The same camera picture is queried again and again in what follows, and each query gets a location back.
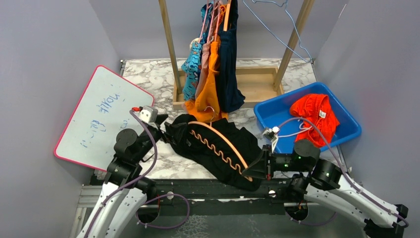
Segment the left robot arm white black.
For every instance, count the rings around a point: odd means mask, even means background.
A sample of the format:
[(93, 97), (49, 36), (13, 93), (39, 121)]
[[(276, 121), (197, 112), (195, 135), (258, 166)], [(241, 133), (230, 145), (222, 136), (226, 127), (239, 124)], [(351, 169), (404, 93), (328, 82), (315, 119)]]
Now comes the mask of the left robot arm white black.
[(98, 200), (78, 234), (79, 238), (117, 238), (144, 204), (151, 203), (157, 194), (156, 184), (146, 178), (151, 171), (142, 172), (140, 163), (146, 154), (157, 150), (156, 143), (164, 136), (160, 125), (167, 114), (153, 113), (141, 118), (130, 114), (143, 128), (141, 134), (125, 128), (116, 136), (114, 157), (109, 164)]

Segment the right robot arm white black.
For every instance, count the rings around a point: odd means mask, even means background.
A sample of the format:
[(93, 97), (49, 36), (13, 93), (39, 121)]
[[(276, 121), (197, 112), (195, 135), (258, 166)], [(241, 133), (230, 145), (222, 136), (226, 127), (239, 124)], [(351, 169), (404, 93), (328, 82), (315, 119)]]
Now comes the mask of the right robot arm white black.
[(346, 216), (363, 227), (370, 238), (401, 238), (408, 215), (403, 204), (391, 204), (364, 189), (320, 149), (303, 139), (292, 153), (274, 153), (265, 145), (242, 173), (246, 178), (271, 180), (275, 172), (294, 172), (287, 186), (275, 195), (293, 202), (310, 201)]

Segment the red-orange shorts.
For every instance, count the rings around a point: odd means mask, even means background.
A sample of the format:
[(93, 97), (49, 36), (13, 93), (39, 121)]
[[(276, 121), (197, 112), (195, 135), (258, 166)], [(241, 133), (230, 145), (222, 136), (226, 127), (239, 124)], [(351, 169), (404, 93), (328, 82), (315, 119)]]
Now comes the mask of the red-orange shorts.
[[(329, 96), (326, 94), (308, 94), (292, 104), (289, 110), (291, 116), (303, 118), (298, 120), (299, 131), (289, 135), (281, 135), (280, 138), (296, 136), (296, 141), (307, 139), (316, 147), (321, 148), (330, 143), (340, 125), (332, 106)], [(317, 130), (325, 137), (322, 139)]]

